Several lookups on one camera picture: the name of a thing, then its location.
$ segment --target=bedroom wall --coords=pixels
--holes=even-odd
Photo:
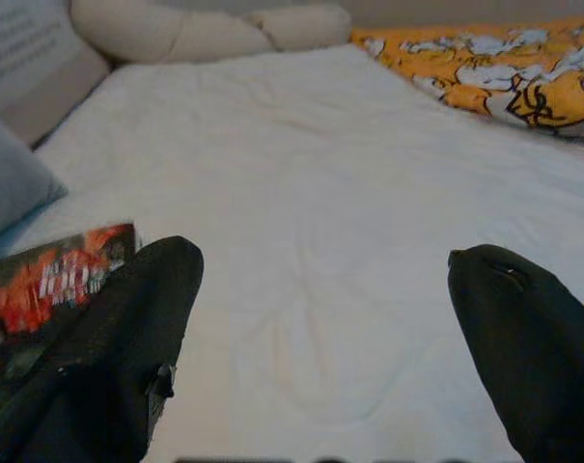
[[[353,0],[361,25],[543,21],[584,14],[584,0]]]
[[[258,8],[319,2],[319,0],[151,1],[200,10],[218,8],[234,14]],[[356,24],[368,26],[538,21],[584,14],[584,0],[338,0],[338,3],[352,12]]]

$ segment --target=beige cushion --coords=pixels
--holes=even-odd
[[[71,16],[86,40],[131,62],[212,61],[272,49],[262,32],[225,13],[135,0],[73,0]]]
[[[182,14],[134,0],[72,0],[70,16],[92,45],[141,63],[164,61],[182,26]]]
[[[338,5],[306,5],[263,10],[247,19],[267,34],[278,50],[296,51],[346,43],[351,16]]]
[[[273,51],[267,37],[226,13],[188,13],[169,56],[172,62],[203,62]]]
[[[57,0],[0,0],[0,119],[32,145],[108,73]]]

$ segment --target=mattress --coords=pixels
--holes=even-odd
[[[204,251],[147,462],[518,460],[447,257],[506,246],[584,302],[584,146],[443,107],[344,46],[122,68],[38,156],[71,192],[0,254],[126,219]]]

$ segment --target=gray pillow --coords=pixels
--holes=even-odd
[[[66,194],[65,186],[0,123],[0,232]]]

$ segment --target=red book cover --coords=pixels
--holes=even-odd
[[[0,259],[0,406],[136,251],[133,225],[121,224]]]

